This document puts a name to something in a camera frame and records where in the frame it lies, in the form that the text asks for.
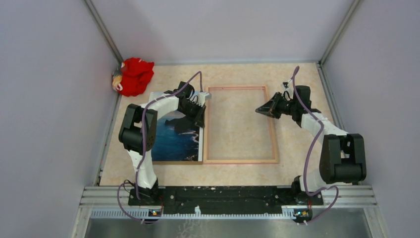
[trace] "red fabric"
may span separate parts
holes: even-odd
[[[124,61],[124,64],[125,66],[121,69],[122,90],[118,92],[127,97],[144,93],[154,74],[155,63],[146,62],[140,58],[129,58]]]

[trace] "beige table surface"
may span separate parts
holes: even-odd
[[[269,96],[282,91],[282,82],[288,80],[295,67],[297,85],[311,87],[312,107],[330,120],[332,116],[315,63],[260,63],[260,64],[207,64],[155,66],[154,76],[144,94],[122,97],[112,132],[100,185],[120,185],[125,179],[134,181],[134,169],[127,151],[118,141],[127,106],[142,104],[152,91],[166,91],[178,87],[198,70],[203,72],[203,87],[221,85],[266,85]],[[199,89],[199,78],[191,83]],[[274,165],[154,165],[159,185],[290,185],[293,178],[303,173],[305,157],[313,139],[301,129],[291,116],[275,120],[279,163]],[[318,167],[321,145],[316,144],[311,155],[309,171]]]

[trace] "gray wall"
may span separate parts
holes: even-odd
[[[117,66],[81,0],[2,1],[0,237],[68,237]]]
[[[316,61],[352,0],[93,0],[123,58]]]
[[[420,1],[367,0],[326,65],[392,237],[419,237]]]

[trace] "plush toy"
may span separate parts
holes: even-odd
[[[140,58],[129,58],[112,73],[112,88],[124,96],[144,93],[153,76],[154,62]]]

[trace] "purple cable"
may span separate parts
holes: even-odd
[[[315,135],[314,139],[312,140],[312,143],[311,143],[311,145],[309,147],[308,153],[306,154],[305,167],[303,169],[303,185],[305,187],[305,193],[309,197],[312,197],[312,196],[317,195],[319,192],[321,192],[323,190],[328,190],[328,189],[331,189],[331,188],[335,188],[337,190],[337,193],[335,194],[335,198],[332,201],[332,203],[323,212],[321,212],[319,215],[317,215],[316,217],[314,217],[311,221],[307,222],[307,224],[309,224],[309,223],[311,223],[313,221],[316,221],[322,214],[324,214],[326,211],[328,211],[329,209],[331,209],[331,207],[335,204],[335,202],[337,201],[337,198],[338,198],[338,187],[333,185],[333,186],[331,186],[329,188],[322,187],[322,188],[320,188],[317,191],[312,192],[312,193],[308,191],[307,177],[308,177],[309,158],[311,156],[312,150],[314,149],[314,146],[315,146],[316,141],[318,140],[319,136],[321,135],[322,131],[324,130],[324,123],[322,123],[319,120],[319,118],[317,118],[315,116],[315,114],[313,114],[311,112],[311,110],[309,110],[309,108],[303,103],[301,97],[299,96],[298,91],[296,90],[296,85],[295,85],[295,76],[296,76],[296,74],[298,72],[299,72],[299,66],[297,66],[295,68],[295,71],[293,72],[293,76],[291,77],[291,80],[292,80],[292,83],[293,83],[293,91],[294,91],[294,94],[296,95],[296,98],[298,99],[298,101],[302,105],[302,107],[305,109],[305,111],[307,111],[309,113],[309,115],[311,115],[321,125],[321,128],[319,129],[318,133]]]
[[[146,118],[146,111],[147,111],[147,108],[149,108],[149,106],[151,105],[151,104],[153,104],[154,102],[157,102],[157,101],[159,101],[159,100],[161,100],[161,99],[164,99],[164,98],[167,98],[167,97],[172,97],[172,96],[175,96],[175,95],[177,95],[178,93],[180,93],[180,92],[182,92],[182,90],[184,90],[184,88],[185,87],[187,87],[187,85],[188,84],[190,84],[190,82],[191,82],[191,80],[193,80],[197,75],[200,75],[200,92],[202,92],[203,91],[203,83],[202,83],[202,73],[201,73],[201,71],[198,71],[197,73],[195,73],[185,84],[184,84],[184,86],[182,86],[178,91],[176,91],[176,92],[174,92],[174,93],[172,93],[172,94],[170,94],[170,95],[168,95],[168,96],[162,96],[162,97],[159,97],[159,98],[156,98],[155,100],[153,100],[153,101],[150,101],[146,106],[145,106],[145,108],[144,108],[144,110],[143,110],[143,113],[142,113],[142,121],[145,121],[145,118]],[[139,187],[137,186],[137,177],[138,177],[138,175],[139,175],[139,169],[140,169],[140,166],[142,165],[142,163],[143,163],[143,160],[144,160],[144,158],[145,158],[145,156],[146,156],[146,127],[145,126],[142,126],[142,136],[143,136],[143,157],[142,157],[142,160],[140,161],[140,163],[137,165],[137,168],[136,168],[136,178],[135,178],[135,184],[134,184],[134,186],[135,186],[135,188],[136,188],[136,196],[137,196],[137,199],[139,199],[140,200],[140,196],[139,196]],[[122,207],[122,205],[121,205],[121,201],[119,200],[119,192],[120,192],[120,190],[121,190],[121,187],[123,187],[124,185],[126,185],[126,184],[130,184],[130,183],[128,183],[128,182],[123,182],[122,184],[120,184],[120,186],[118,187],[118,190],[117,190],[117,201],[118,201],[118,205],[119,205],[119,208],[122,210],[122,212],[127,216],[127,217],[129,217],[129,218],[131,218],[131,219],[133,219],[133,220],[135,220],[135,221],[139,221],[139,222],[144,222],[144,219],[138,219],[138,218],[135,218],[135,217],[133,217],[133,216],[131,216],[130,214],[128,214],[128,212],[126,212],[125,210],[124,210],[124,208]],[[147,222],[145,222],[146,224],[153,224],[153,223],[155,223],[156,221],[154,221],[154,222],[149,222],[149,223],[147,223]]]

